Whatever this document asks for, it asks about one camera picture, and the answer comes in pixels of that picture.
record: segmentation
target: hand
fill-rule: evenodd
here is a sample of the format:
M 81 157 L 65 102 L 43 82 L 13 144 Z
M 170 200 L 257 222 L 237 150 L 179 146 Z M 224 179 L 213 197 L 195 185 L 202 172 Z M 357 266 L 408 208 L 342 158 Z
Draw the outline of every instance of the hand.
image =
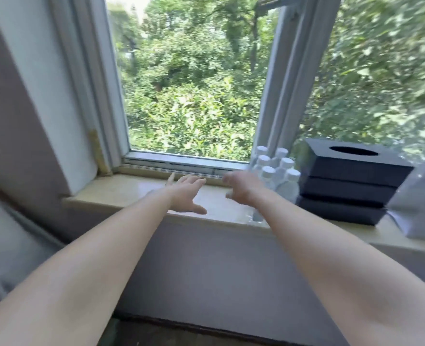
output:
M 249 171 L 234 171 L 226 173 L 223 182 L 232 187 L 232 190 L 225 195 L 229 199 L 235 200 L 237 203 L 249 205 L 255 208 L 254 200 L 257 195 L 265 192 L 265 188 L 259 178 Z
M 174 183 L 175 173 L 169 176 L 166 182 L 166 190 L 171 194 L 171 210 L 177 212 L 194 212 L 206 215 L 207 210 L 193 202 L 193 198 L 198 194 L 199 189 L 206 183 L 206 179 L 199 176 L 185 175 L 177 183 Z

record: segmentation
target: dark floor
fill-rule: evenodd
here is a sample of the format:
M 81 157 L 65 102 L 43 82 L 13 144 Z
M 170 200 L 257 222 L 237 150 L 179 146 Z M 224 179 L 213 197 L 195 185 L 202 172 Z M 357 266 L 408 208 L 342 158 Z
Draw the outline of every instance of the dark floor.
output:
M 118 346 L 260 346 L 227 337 L 197 334 L 134 321 L 119 323 L 117 340 Z

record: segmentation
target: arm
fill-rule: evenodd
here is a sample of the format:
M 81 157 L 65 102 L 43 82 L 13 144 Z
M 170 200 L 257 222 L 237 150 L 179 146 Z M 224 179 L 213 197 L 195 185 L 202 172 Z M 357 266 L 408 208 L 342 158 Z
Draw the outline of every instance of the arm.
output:
M 352 345 L 425 345 L 425 284 L 334 224 L 287 202 L 247 172 L 227 197 L 260 211 Z
M 0 302 L 0 346 L 95 346 L 135 265 L 169 209 L 193 203 L 205 180 L 184 176 L 60 250 Z

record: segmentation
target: gray curtain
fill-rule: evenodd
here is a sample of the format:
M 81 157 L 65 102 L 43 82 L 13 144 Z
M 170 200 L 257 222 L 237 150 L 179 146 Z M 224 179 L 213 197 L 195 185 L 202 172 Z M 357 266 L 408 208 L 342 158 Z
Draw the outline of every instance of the gray curtain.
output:
M 63 244 L 0 202 L 0 301 Z

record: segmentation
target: white window frame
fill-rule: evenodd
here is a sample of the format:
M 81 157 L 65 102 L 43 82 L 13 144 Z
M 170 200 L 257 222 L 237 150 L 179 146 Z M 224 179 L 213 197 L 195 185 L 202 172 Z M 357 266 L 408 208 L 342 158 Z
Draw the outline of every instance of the white window frame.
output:
M 280 7 L 253 150 L 291 149 L 341 0 L 277 0 Z M 248 163 L 131 150 L 105 0 L 49 0 L 101 174 L 121 166 L 220 177 Z

